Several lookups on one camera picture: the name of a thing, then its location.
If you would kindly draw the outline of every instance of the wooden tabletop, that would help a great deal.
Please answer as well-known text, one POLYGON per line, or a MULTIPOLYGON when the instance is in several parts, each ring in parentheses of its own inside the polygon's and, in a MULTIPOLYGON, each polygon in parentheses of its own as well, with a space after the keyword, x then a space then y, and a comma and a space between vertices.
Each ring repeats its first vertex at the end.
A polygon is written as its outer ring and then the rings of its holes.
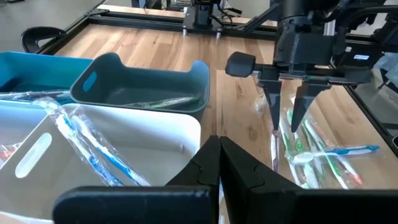
MULTIPOLYGON (((113 11, 136 12, 143 9, 101 6, 113 11)), ((150 10, 151 14, 172 15, 179 12, 150 10)), ((210 68, 210 102, 201 121, 202 143, 211 134, 227 136, 270 166, 270 116, 262 116, 252 107, 262 90, 256 79, 233 78, 224 68, 228 57, 235 51, 257 57, 258 63, 271 63, 274 43, 265 40, 188 34, 181 32, 132 29, 89 25, 71 40, 58 55, 96 58, 106 52, 116 52, 130 67, 189 70, 194 60, 204 61, 210 68)), ((291 106, 289 97, 295 93, 298 81, 284 81, 282 104, 291 106)), ((398 189, 398 159, 367 120, 356 103, 341 86, 324 91, 312 104, 310 111, 329 140, 337 146, 377 144, 378 153, 350 159, 363 178, 361 188, 398 189)), ((292 180, 286 160, 281 157, 280 173, 292 180)), ((334 182, 330 187, 338 188, 334 182)))

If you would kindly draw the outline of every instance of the white plastic bin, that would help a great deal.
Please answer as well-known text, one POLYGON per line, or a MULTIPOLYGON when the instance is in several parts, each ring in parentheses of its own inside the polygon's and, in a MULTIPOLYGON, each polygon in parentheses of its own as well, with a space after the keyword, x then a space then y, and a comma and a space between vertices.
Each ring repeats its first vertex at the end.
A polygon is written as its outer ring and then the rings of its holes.
MULTIPOLYGON (((71 111, 77 105, 65 105, 71 111)), ((200 148, 200 124, 184 114, 81 105, 98 131, 152 185, 165 185, 177 175, 200 148)), ((108 164, 118 177, 123 173, 108 164)), ((49 220, 53 203, 67 190, 103 185, 100 177, 83 163, 50 118, 32 131, 0 169, 0 211, 49 220), (16 167, 43 135, 49 147, 38 162, 18 178, 16 167)), ((127 183, 127 177, 121 179, 127 183)))

